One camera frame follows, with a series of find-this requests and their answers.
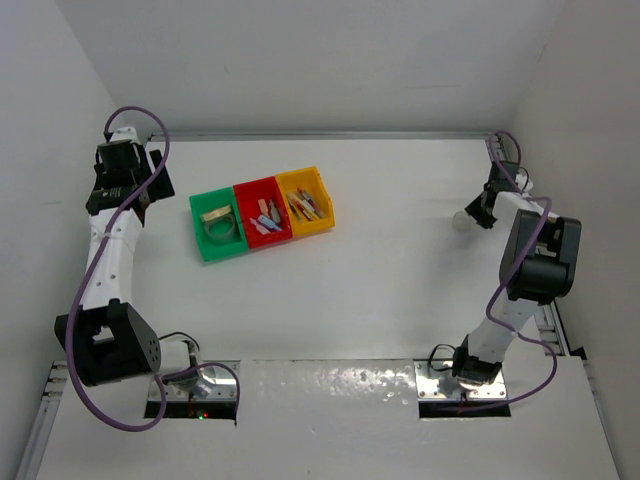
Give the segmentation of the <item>clear small tape roll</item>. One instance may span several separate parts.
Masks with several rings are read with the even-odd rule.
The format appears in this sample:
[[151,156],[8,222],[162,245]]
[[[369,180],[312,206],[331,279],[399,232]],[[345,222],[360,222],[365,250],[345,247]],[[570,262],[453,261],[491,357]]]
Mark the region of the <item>clear small tape roll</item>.
[[457,231],[468,231],[474,224],[473,218],[466,211],[457,211],[452,218],[452,225]]

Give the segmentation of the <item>beige masking tape roll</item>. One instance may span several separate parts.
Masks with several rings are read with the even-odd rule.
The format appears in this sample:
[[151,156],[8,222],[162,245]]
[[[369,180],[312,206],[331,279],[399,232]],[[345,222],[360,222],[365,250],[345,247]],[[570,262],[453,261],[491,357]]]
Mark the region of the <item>beige masking tape roll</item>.
[[235,215],[233,213],[232,206],[230,204],[227,204],[223,207],[219,207],[217,209],[201,214],[200,219],[205,224],[216,223],[221,220],[230,220],[234,222]]

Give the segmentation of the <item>grey wide tape roll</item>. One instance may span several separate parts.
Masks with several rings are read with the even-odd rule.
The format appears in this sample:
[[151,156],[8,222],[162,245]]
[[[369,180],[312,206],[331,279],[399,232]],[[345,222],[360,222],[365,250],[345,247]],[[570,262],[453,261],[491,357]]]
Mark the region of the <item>grey wide tape roll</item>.
[[214,245],[225,245],[232,242],[237,231],[236,222],[232,222],[230,220],[221,220],[216,223],[204,223],[203,228],[208,240]]

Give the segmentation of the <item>orange correction tape case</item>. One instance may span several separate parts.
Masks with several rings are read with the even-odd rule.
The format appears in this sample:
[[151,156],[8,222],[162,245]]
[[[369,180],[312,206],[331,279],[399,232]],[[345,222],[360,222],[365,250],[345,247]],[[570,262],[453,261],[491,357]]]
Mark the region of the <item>orange correction tape case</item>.
[[269,207],[264,199],[258,200],[258,206],[262,215],[269,216]]

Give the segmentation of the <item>pink correction tape case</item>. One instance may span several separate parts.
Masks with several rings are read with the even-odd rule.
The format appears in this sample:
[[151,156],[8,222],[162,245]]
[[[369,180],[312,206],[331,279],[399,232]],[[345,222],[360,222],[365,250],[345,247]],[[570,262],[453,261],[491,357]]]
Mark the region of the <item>pink correction tape case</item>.
[[261,235],[269,235],[271,233],[271,231],[267,227],[262,225],[259,221],[257,221],[254,218],[250,218],[250,223],[254,226],[256,231]]

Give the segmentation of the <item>blue correction tape case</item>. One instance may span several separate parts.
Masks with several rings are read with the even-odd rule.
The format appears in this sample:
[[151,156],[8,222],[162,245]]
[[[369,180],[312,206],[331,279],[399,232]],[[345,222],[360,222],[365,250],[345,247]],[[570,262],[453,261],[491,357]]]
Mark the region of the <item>blue correction tape case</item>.
[[260,215],[258,217],[258,222],[270,231],[281,231],[281,227],[268,216]]

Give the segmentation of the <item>green correction tape case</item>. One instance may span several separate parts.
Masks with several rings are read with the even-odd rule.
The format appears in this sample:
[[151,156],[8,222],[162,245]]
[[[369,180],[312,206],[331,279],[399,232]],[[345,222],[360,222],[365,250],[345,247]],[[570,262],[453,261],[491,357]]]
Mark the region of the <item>green correction tape case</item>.
[[269,212],[271,220],[278,226],[281,225],[282,218],[279,209],[273,199],[269,201]]

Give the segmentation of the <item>yellow highlighter pen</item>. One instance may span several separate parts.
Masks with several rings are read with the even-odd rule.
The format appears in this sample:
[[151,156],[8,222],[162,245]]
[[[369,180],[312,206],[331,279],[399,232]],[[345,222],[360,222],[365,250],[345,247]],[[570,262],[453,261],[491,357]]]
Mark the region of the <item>yellow highlighter pen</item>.
[[324,210],[322,209],[320,203],[318,202],[317,198],[313,195],[311,195],[310,193],[307,194],[308,197],[308,202],[312,205],[315,213],[320,217],[320,218],[325,218],[326,214],[324,212]]

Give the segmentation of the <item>blue marker pen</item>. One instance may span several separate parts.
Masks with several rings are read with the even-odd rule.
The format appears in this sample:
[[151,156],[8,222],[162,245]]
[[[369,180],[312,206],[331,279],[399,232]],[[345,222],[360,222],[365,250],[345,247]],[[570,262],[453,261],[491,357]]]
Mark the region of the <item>blue marker pen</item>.
[[299,193],[302,196],[302,198],[305,200],[305,202],[309,204],[314,214],[319,218],[321,218],[321,214],[319,213],[318,207],[316,206],[312,197],[305,190],[300,190]]

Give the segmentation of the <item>pink packaged pen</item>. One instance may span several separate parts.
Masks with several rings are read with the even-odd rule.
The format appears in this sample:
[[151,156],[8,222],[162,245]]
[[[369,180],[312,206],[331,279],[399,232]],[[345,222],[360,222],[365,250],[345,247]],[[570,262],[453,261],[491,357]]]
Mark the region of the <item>pink packaged pen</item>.
[[309,216],[309,218],[311,220],[318,220],[319,216],[317,215],[315,209],[312,207],[312,205],[308,202],[308,200],[304,197],[304,195],[300,192],[300,191],[296,191],[295,192],[299,204],[301,205],[301,208],[305,211],[305,213]]

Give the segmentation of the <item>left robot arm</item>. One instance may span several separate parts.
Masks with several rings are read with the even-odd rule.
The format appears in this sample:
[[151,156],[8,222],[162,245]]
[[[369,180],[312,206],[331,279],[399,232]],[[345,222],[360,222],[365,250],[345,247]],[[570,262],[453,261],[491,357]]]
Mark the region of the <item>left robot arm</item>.
[[97,147],[96,181],[85,205],[91,233],[88,259],[102,240],[107,245],[81,295],[73,336],[76,373],[86,387],[153,374],[161,366],[160,340],[132,306],[132,272],[146,209],[175,195],[168,173],[161,172],[106,229],[161,158],[160,151],[147,153],[132,138],[115,136]]

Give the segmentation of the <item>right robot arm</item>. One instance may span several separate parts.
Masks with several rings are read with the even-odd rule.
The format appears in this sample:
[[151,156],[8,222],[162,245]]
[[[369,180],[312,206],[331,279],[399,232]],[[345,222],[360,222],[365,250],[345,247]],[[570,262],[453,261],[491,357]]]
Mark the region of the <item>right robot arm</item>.
[[452,375],[466,384],[492,383],[528,319],[574,283],[582,223],[550,212],[548,198],[522,190],[518,170],[513,162],[495,162],[482,193],[455,216],[458,224],[467,218],[485,230],[510,228],[485,318],[454,353]]

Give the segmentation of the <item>green plastic bin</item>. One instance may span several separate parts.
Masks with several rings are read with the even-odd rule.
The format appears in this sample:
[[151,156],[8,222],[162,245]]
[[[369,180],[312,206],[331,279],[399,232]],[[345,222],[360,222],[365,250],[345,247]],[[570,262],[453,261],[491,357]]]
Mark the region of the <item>green plastic bin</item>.
[[249,250],[232,187],[189,198],[196,243],[205,263],[217,262]]

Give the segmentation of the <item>red plastic bin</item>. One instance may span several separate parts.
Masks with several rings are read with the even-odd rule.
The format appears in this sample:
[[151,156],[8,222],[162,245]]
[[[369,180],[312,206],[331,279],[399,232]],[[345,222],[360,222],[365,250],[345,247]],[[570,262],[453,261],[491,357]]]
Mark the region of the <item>red plastic bin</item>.
[[293,238],[284,198],[274,176],[233,187],[250,249],[261,249]]

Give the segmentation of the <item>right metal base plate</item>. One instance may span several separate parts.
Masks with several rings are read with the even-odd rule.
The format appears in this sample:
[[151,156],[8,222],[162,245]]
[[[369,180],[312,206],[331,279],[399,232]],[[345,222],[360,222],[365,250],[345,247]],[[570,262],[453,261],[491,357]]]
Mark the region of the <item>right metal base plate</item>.
[[415,385],[418,400],[427,403],[497,402],[508,399],[502,372],[492,383],[463,382],[451,373],[452,358],[415,360]]

